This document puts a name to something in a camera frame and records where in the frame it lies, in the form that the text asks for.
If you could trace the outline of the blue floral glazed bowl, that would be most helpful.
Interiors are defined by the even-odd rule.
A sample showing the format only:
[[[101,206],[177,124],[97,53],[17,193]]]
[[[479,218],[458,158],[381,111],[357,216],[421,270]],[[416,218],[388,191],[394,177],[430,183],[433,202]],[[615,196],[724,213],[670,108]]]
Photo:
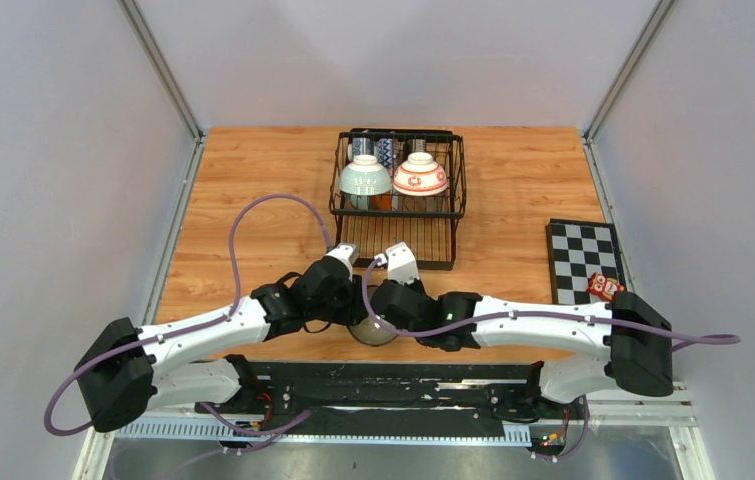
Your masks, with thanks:
[[[380,326],[372,319],[363,319],[347,327],[349,334],[359,343],[370,347],[387,345],[397,338],[396,334]]]

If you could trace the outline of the celadon bowl black rim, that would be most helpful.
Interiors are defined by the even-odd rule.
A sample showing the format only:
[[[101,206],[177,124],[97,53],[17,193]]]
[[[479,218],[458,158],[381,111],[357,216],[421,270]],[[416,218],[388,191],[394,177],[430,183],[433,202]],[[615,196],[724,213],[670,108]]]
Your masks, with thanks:
[[[357,196],[376,196],[392,188],[389,171],[373,155],[355,155],[340,174],[340,190]]]

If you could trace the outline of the black wire dish rack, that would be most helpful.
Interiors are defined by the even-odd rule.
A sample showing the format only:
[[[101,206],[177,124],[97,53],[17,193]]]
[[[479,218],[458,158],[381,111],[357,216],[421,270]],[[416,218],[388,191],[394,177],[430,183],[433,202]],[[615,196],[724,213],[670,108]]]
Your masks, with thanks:
[[[355,210],[346,206],[346,196],[340,190],[340,174],[350,162],[347,148],[354,137],[373,140],[391,137],[398,140],[395,168],[409,155],[405,142],[412,138],[427,141],[427,153],[444,168],[448,176],[447,189],[433,196],[408,196],[394,190],[394,211]],[[329,210],[335,217],[336,240],[355,243],[362,258],[356,264],[365,266],[379,251],[398,242],[408,244],[418,258],[419,266],[430,270],[450,270],[457,256],[457,228],[466,209],[466,168],[463,137],[450,131],[422,128],[360,127],[338,134],[333,180],[330,187]],[[394,176],[394,169],[389,170]]]

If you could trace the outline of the red rimmed bowl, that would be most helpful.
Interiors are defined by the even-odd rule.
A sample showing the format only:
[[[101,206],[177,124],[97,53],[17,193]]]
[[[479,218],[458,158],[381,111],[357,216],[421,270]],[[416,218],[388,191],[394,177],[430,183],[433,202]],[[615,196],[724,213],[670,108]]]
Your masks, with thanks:
[[[394,170],[393,188],[408,196],[433,196],[448,187],[444,168],[427,152],[411,153]]]

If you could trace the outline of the red white patterned bowl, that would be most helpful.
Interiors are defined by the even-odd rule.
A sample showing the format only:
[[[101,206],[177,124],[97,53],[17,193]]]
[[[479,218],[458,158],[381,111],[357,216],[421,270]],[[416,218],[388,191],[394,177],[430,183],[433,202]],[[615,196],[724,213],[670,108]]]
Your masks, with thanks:
[[[401,144],[395,138],[383,137],[374,141],[374,155],[378,163],[389,170],[395,168],[400,149]]]

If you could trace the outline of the celadon bowl brown rim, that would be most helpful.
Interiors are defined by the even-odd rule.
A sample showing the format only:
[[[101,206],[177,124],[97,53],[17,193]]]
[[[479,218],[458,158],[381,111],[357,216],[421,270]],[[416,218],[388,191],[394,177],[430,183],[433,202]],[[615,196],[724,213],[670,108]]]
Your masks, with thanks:
[[[371,208],[371,197],[367,195],[347,195],[346,206],[355,210],[369,210]]]

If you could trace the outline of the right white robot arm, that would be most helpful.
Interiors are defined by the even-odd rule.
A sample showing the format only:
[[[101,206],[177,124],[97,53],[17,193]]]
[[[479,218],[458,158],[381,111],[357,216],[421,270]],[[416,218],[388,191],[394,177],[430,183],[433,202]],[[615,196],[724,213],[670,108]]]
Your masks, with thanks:
[[[569,352],[565,359],[533,367],[523,393],[526,408],[537,417],[614,387],[646,397],[673,391],[671,325],[632,292],[621,292],[610,303],[544,305],[473,292],[432,298],[386,280],[374,290],[367,311],[399,333],[449,352],[496,346]]]

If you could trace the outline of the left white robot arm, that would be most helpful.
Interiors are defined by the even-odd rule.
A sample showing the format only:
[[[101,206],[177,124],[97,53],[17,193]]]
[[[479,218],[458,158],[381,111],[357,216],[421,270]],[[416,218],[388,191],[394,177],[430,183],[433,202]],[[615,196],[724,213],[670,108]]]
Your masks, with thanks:
[[[95,431],[118,430],[149,409],[224,403],[251,411],[259,386],[246,360],[210,355],[297,333],[310,321],[353,325],[364,315],[361,276],[326,255],[302,274],[290,272],[228,305],[166,324],[110,322],[76,365],[76,381]]]

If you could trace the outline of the black white checkerboard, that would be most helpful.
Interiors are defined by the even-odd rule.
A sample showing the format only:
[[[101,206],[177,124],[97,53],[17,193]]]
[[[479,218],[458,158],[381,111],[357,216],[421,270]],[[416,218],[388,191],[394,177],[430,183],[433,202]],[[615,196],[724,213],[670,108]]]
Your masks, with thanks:
[[[591,287],[593,277],[604,276],[615,280],[621,288],[629,289],[617,231],[612,223],[551,218],[545,232],[555,304],[603,301]]]

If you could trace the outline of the red owl toy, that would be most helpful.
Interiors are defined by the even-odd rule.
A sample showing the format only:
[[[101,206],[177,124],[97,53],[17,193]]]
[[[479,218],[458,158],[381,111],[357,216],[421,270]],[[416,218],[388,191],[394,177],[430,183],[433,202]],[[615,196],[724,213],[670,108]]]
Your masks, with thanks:
[[[608,277],[601,272],[595,272],[588,279],[586,292],[604,302],[612,302],[615,296],[625,292],[626,288],[615,278]]]

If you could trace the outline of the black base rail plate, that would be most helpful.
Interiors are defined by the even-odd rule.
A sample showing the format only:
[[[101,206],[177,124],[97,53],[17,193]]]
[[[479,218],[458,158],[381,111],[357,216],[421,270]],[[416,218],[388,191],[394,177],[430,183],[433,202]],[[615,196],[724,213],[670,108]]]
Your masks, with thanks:
[[[560,429],[584,419],[580,400],[536,396],[529,365],[254,362],[253,379],[231,400],[201,401],[200,414],[253,414],[279,428],[303,411],[294,434],[482,437],[503,423]]]

